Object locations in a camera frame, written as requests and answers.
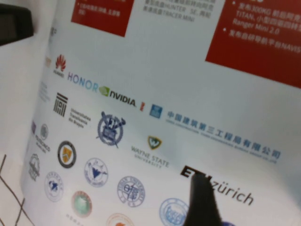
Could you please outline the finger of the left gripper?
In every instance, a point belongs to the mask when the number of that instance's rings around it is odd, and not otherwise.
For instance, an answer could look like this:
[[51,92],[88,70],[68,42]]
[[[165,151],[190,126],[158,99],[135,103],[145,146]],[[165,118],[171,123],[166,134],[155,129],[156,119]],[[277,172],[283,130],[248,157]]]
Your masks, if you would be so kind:
[[0,45],[10,44],[33,36],[31,11],[27,8],[0,5]]

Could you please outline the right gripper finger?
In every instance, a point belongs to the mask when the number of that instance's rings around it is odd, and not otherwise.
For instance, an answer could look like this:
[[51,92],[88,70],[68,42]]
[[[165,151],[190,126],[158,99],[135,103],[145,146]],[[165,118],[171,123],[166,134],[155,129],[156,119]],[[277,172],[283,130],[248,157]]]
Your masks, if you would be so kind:
[[185,226],[221,226],[214,190],[208,178],[193,175],[190,184],[190,206]]

